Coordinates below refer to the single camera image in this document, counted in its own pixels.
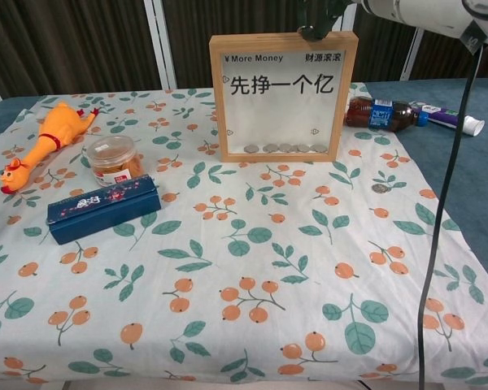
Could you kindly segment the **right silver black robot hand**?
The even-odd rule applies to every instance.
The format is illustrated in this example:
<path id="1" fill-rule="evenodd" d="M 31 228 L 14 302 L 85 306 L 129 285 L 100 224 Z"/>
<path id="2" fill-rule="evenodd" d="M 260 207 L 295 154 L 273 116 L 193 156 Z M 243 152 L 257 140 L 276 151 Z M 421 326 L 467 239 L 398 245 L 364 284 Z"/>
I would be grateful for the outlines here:
<path id="1" fill-rule="evenodd" d="M 328 0 L 324 1 L 323 7 L 317 11 L 316 24 L 308 23 L 308 5 L 309 1 L 297 1 L 297 33 L 305 41 L 322 41 L 329 32 L 332 31 L 333 26 L 337 20 L 342 17 L 345 10 L 353 3 L 347 0 Z"/>

